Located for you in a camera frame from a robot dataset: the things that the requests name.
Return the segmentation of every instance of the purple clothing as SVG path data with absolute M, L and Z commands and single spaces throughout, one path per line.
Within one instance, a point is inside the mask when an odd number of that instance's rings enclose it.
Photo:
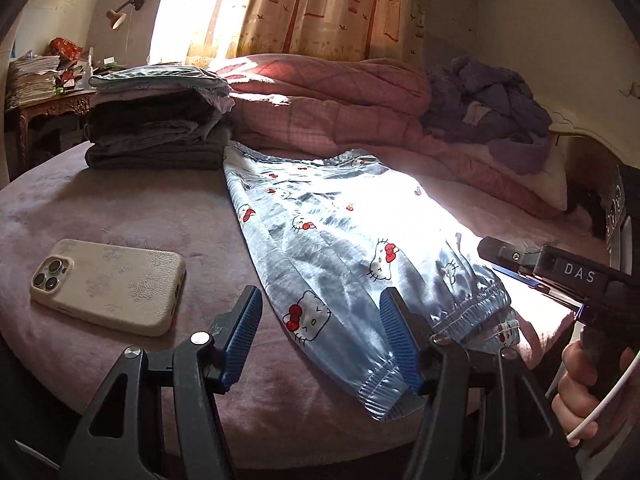
M 487 144 L 492 157 L 517 174 L 539 172 L 550 150 L 551 117 L 533 99 L 522 76 L 471 56 L 457 57 L 451 70 L 430 70 L 433 97 L 422 116 L 429 133 L 445 142 Z M 474 105 L 481 105 L 472 112 Z

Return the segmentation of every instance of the smartphone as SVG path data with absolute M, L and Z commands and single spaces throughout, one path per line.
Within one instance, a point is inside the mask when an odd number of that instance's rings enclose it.
M 177 253 L 61 240 L 31 279 L 31 297 L 97 325 L 159 336 L 171 326 L 186 266 Z

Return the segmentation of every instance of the tree pattern curtain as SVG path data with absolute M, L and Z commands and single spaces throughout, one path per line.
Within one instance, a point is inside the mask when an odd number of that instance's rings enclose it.
M 150 62 L 292 53 L 420 66 L 428 0 L 162 0 Z

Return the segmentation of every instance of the carved wooden table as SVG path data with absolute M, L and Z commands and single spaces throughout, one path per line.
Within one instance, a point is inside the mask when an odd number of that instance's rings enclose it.
M 94 94 L 95 90 L 65 92 L 59 96 L 18 106 L 7 112 L 9 117 L 14 115 L 18 117 L 18 164 L 20 166 L 20 174 L 29 171 L 31 167 L 29 121 L 40 115 L 59 116 L 68 112 L 73 112 L 78 117 L 85 116 L 89 111 L 91 97 Z

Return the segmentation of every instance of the folded clothes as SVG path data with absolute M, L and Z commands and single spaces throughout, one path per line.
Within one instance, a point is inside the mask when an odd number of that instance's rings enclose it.
M 136 127 L 146 123 L 206 118 L 211 104 L 198 92 L 184 90 L 166 95 L 144 97 L 133 101 L 113 101 L 91 108 L 87 120 L 97 134 L 114 126 Z
M 231 92 L 223 77 L 190 65 L 137 66 L 107 75 L 92 76 L 89 83 L 98 92 L 105 94 L 145 88 L 209 89 L 224 95 Z
M 187 120 L 159 121 L 141 124 L 137 128 L 114 128 L 111 135 L 104 135 L 98 139 L 90 136 L 89 140 L 113 155 L 144 150 L 168 142 L 194 144 L 206 141 L 220 117 L 222 114 L 212 108 L 207 119 L 200 123 Z
M 94 144 L 84 156 L 90 168 L 98 170 L 218 170 L 231 138 L 228 124 L 217 124 L 202 142 L 177 140 L 143 150 L 111 153 Z
M 90 168 L 193 168 L 222 165 L 230 127 L 218 125 L 234 102 L 229 86 L 193 66 L 150 66 L 92 78 Z
M 517 174 L 539 172 L 551 147 L 551 117 L 517 72 L 471 56 L 429 72 L 431 106 L 425 131 L 445 142 L 487 144 L 492 157 Z
M 176 88 L 164 88 L 162 85 L 154 85 L 158 88 L 132 88 L 131 90 L 123 90 L 122 92 L 99 92 L 91 98 L 91 106 L 93 108 L 103 103 L 111 103 L 118 101 L 133 101 L 135 99 L 142 99 L 145 97 L 175 94 L 183 90 L 181 87 Z M 227 97 L 224 94 L 216 90 L 209 90 L 204 88 L 193 88 L 194 92 L 198 92 L 206 101 L 215 106 L 223 114 L 226 114 L 234 105 L 234 100 L 231 97 Z

